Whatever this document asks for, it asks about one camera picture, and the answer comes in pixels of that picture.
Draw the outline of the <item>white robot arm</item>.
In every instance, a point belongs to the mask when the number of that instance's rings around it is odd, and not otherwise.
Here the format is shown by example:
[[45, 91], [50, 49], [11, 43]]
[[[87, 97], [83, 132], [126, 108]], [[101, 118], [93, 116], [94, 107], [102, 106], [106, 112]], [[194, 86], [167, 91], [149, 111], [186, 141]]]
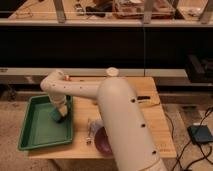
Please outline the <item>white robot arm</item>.
[[60, 109], [65, 96], [97, 102], [109, 144], [119, 171], [167, 171], [140, 110], [137, 93], [118, 76], [103, 81], [65, 81], [61, 70], [51, 72], [40, 83], [52, 104]]

